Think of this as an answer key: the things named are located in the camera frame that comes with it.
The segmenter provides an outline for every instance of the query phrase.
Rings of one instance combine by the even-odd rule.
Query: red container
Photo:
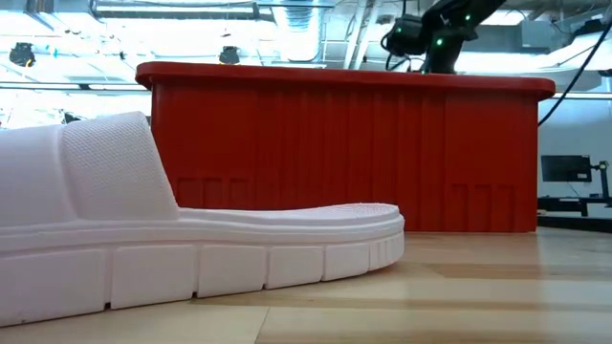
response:
[[[180,206],[398,204],[407,230],[536,229],[547,79],[151,62]]]

